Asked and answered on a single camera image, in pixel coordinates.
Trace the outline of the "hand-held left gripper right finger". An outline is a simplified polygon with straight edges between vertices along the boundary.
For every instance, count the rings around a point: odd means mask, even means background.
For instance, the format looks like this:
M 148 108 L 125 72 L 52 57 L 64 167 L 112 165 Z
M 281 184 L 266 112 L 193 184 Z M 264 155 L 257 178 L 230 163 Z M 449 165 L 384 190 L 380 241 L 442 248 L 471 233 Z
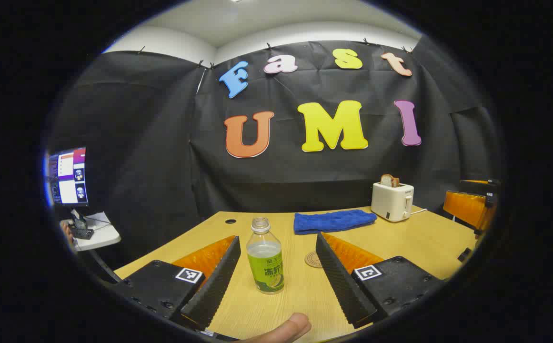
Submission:
M 316 236 L 315 251 L 354 328 L 382 321 L 444 284 L 405 257 L 381 259 L 330 234 Z

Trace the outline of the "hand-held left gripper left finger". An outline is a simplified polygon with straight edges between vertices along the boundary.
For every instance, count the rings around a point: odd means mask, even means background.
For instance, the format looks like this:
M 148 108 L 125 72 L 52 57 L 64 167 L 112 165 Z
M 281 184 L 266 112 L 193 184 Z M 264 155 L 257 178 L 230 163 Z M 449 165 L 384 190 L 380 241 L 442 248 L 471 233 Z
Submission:
M 174 262 L 154 259 L 114 286 L 139 308 L 192 329 L 207 328 L 215 316 L 241 254 L 229 236 Z

